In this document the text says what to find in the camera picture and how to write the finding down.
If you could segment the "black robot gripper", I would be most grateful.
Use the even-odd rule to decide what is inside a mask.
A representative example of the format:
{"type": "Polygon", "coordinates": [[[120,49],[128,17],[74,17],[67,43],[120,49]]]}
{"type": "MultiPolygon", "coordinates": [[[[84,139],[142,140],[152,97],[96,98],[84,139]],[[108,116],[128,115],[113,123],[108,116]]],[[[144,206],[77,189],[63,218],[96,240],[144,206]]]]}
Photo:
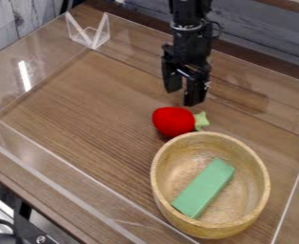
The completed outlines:
{"type": "Polygon", "coordinates": [[[210,66],[212,40],[220,36],[213,34],[213,26],[221,25],[208,19],[213,0],[169,0],[173,19],[170,29],[173,44],[164,44],[161,71],[166,92],[181,89],[181,74],[177,70],[185,66],[193,67],[202,74],[186,78],[184,105],[196,106],[204,102],[208,88],[210,66]]]}

